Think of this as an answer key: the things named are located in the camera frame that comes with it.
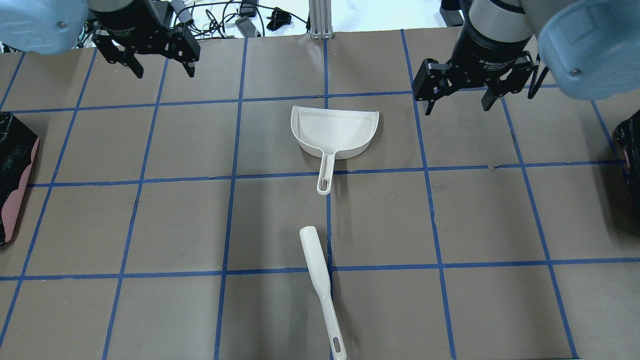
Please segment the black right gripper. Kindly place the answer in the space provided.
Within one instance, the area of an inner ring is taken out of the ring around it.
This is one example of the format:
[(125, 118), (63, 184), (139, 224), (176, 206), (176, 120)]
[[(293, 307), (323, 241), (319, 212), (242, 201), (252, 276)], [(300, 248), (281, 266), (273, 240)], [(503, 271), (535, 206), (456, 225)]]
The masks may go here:
[(464, 23), (451, 58), (445, 63), (426, 58), (414, 76), (413, 97), (425, 102), (425, 116), (432, 114), (439, 99), (462, 89), (487, 87), (480, 101), (484, 112), (505, 94), (523, 91), (535, 68), (525, 49), (533, 31), (528, 24), (523, 30), (515, 41), (506, 41), (485, 36), (472, 23)]

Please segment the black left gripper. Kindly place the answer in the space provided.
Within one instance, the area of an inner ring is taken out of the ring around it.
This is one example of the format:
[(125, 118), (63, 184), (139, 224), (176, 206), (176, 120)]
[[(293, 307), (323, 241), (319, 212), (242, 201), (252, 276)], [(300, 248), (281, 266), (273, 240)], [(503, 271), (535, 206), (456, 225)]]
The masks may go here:
[(144, 67), (135, 55), (162, 55), (195, 77), (201, 46), (189, 29), (193, 18), (183, 0), (93, 0), (91, 14), (92, 41), (108, 63), (128, 67), (142, 79)]

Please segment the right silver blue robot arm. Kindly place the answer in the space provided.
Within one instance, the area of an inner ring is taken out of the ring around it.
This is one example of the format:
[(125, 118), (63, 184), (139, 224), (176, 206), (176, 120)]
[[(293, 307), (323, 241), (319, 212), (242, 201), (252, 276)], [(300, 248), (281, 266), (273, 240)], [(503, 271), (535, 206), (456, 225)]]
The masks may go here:
[(414, 76), (427, 104), (486, 88), (485, 111), (506, 94), (537, 93), (551, 74), (563, 94), (605, 100), (639, 88), (637, 0), (461, 0), (461, 32), (448, 61), (427, 58)]

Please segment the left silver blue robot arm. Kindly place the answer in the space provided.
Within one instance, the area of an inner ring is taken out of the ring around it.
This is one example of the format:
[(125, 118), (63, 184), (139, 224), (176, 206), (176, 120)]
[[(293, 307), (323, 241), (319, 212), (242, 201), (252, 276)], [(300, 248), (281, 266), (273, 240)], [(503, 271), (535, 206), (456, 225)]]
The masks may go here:
[(91, 40), (108, 63), (142, 78), (136, 55), (161, 55), (194, 77), (201, 46), (182, 0), (3, 0), (0, 38), (23, 52), (58, 55), (78, 45), (88, 20)]

